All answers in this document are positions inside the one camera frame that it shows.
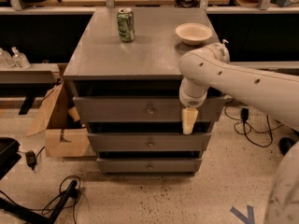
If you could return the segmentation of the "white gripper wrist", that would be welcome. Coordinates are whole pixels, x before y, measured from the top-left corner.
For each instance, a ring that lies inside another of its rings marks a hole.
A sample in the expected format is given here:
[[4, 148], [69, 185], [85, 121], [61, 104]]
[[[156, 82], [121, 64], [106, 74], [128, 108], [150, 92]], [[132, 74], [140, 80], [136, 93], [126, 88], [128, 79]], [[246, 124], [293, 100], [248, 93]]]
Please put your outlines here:
[[197, 107], [201, 106], [207, 96], [208, 87], [196, 84], [186, 77], [179, 87], [179, 100], [187, 107], [182, 110], [182, 129], [184, 134], [191, 134], [198, 116]]

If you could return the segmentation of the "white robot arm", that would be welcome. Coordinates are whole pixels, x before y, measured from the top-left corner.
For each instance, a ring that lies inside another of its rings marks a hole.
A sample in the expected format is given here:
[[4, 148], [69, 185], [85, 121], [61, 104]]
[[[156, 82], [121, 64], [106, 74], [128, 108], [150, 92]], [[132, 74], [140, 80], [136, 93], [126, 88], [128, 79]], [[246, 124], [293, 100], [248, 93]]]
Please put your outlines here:
[[[183, 79], [182, 128], [192, 132], [197, 108], [214, 88], [299, 131], [299, 78], [230, 64], [221, 43], [185, 53], [178, 63]], [[299, 143], [282, 158], [268, 198], [263, 224], [299, 224]]]

